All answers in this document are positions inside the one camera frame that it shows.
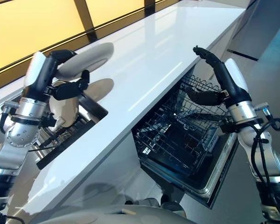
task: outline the floor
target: floor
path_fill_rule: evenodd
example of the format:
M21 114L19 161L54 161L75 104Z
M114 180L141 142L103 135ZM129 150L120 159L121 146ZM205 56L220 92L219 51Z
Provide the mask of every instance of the floor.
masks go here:
M224 59L229 57L233 58L241 69L247 81L253 104L268 102L273 116L280 118L280 31L257 62L226 52ZM270 132L273 137L273 148L280 153L280 132L272 129ZM150 183L150 190L145 194L136 193L135 189L144 182ZM139 173L137 178L132 181L130 188L124 193L135 199L140 199L140 196L145 195L159 201L162 195L160 187L144 173ZM174 187L171 188L171 193L172 199L180 202L185 209L188 219L198 224L259 224L264 221L255 181L246 161L245 151L241 147L235 154L212 210Z

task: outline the kitchen counter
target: kitchen counter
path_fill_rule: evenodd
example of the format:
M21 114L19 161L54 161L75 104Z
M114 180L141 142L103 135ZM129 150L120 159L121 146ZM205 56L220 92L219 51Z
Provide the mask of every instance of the kitchen counter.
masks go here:
M40 171L15 215L54 208L198 61L192 48L210 49L243 12L206 0L183 0L77 50L114 44L112 58L91 73L91 82L114 81L99 101L108 114Z

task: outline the open dishwasher door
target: open dishwasher door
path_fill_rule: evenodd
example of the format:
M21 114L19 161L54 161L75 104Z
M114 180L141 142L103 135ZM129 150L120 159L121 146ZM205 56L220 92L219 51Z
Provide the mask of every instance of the open dishwasher door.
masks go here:
M224 105L192 102L183 87L217 91L218 86L194 77L192 70L133 128L141 165L208 208L212 208L238 146L237 134L222 134L228 119Z

